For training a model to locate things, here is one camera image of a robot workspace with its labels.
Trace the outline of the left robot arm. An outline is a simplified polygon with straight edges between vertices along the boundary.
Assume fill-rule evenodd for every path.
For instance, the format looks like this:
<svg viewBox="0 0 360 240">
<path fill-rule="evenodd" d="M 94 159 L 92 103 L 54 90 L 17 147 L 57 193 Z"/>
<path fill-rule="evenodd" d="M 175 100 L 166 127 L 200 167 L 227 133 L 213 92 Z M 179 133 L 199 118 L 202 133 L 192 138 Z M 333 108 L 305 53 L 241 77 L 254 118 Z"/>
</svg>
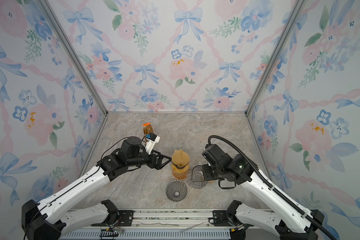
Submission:
<svg viewBox="0 0 360 240">
<path fill-rule="evenodd" d="M 143 139 L 127 137 L 120 148 L 100 161 L 79 179 L 51 196 L 22 206 L 22 229 L 25 240 L 58 240 L 61 236 L 93 224 L 116 225 L 121 214 L 111 200 L 86 209 L 71 211 L 79 201 L 117 177 L 148 166 L 161 170 L 172 159 L 154 150 L 160 137 L 148 134 Z"/>
</svg>

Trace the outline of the orange glass carafe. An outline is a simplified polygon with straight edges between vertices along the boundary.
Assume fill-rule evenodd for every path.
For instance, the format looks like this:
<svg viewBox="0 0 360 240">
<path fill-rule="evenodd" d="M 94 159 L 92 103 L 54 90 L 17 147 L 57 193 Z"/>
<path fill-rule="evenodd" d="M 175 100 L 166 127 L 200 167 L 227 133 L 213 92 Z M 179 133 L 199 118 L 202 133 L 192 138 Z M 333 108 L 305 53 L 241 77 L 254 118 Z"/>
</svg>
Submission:
<svg viewBox="0 0 360 240">
<path fill-rule="evenodd" d="M 176 178 L 176 179 L 185 179 L 187 177 L 187 174 L 189 172 L 189 169 L 172 169 L 172 175 Z"/>
</svg>

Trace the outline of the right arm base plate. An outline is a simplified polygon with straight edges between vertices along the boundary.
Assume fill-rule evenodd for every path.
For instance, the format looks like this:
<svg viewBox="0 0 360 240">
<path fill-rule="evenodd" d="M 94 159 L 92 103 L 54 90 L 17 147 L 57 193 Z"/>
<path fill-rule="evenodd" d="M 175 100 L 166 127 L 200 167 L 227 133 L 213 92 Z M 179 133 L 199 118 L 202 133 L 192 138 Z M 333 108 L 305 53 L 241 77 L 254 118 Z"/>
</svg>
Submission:
<svg viewBox="0 0 360 240">
<path fill-rule="evenodd" d="M 213 216 L 209 222 L 215 227 L 244 228 L 253 226 L 241 223 L 235 213 L 223 210 L 213 210 Z"/>
</svg>

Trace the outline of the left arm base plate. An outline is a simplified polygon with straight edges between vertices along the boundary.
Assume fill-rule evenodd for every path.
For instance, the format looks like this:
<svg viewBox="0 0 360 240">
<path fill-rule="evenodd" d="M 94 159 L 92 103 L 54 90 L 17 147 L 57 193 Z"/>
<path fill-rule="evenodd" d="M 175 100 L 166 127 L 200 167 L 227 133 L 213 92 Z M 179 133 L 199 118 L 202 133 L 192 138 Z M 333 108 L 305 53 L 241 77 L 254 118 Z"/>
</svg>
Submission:
<svg viewBox="0 0 360 240">
<path fill-rule="evenodd" d="M 131 227 L 134 213 L 133 210 L 119 210 L 110 213 L 102 223 L 92 224 L 91 227 Z"/>
</svg>

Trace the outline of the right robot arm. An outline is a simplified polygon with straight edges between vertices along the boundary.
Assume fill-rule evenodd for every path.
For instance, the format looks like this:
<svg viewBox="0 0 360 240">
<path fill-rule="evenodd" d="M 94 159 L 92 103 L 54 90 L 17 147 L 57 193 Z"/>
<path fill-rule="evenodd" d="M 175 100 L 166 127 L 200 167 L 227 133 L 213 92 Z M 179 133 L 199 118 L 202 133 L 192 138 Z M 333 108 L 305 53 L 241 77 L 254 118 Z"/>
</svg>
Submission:
<svg viewBox="0 0 360 240">
<path fill-rule="evenodd" d="M 327 233 L 323 213 L 309 210 L 286 196 L 243 154 L 231 158 L 218 145 L 208 144 L 202 155 L 207 160 L 202 166 L 206 181 L 232 182 L 256 195 L 271 209 L 269 212 L 257 210 L 232 201 L 226 210 L 225 222 L 236 228 L 258 227 L 281 240 L 316 240 L 318 230 Z"/>
</svg>

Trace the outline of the brown paper coffee filter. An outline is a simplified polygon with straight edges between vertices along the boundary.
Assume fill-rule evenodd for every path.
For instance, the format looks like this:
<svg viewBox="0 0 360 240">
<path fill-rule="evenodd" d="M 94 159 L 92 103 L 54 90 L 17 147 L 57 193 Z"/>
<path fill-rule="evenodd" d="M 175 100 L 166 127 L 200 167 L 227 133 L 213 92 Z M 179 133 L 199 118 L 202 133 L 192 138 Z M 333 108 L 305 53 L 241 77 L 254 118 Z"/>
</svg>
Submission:
<svg viewBox="0 0 360 240">
<path fill-rule="evenodd" d="M 172 155 L 172 168 L 174 170 L 184 170 L 189 168 L 190 156 L 183 150 L 175 150 Z"/>
</svg>

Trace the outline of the grey glass carafe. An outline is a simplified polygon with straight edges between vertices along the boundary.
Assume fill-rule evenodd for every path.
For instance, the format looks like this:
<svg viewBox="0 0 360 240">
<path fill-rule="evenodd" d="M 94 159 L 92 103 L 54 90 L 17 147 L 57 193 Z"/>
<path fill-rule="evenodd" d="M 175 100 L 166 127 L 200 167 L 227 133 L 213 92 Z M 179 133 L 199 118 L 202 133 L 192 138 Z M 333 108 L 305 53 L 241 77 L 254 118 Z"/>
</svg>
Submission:
<svg viewBox="0 0 360 240">
<path fill-rule="evenodd" d="M 188 185 L 193 189 L 202 189 L 207 185 L 201 165 L 189 169 L 186 173 L 186 180 Z"/>
</svg>

